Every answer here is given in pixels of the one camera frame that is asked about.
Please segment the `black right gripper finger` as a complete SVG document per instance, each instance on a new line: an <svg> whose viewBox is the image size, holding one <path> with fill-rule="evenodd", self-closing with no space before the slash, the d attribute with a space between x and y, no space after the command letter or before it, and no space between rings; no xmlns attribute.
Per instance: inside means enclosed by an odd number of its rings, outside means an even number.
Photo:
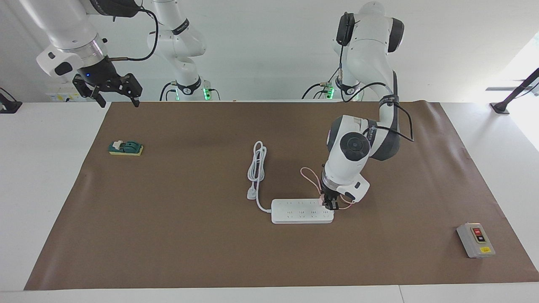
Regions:
<svg viewBox="0 0 539 303"><path fill-rule="evenodd" d="M106 100L104 100L103 96L100 94L99 85L88 84L82 77L74 77L73 85L81 97L90 98L96 101L100 107L104 109Z"/></svg>
<svg viewBox="0 0 539 303"><path fill-rule="evenodd" d="M140 106L140 96L143 88L133 74L124 76L124 95L127 96L135 107Z"/></svg>

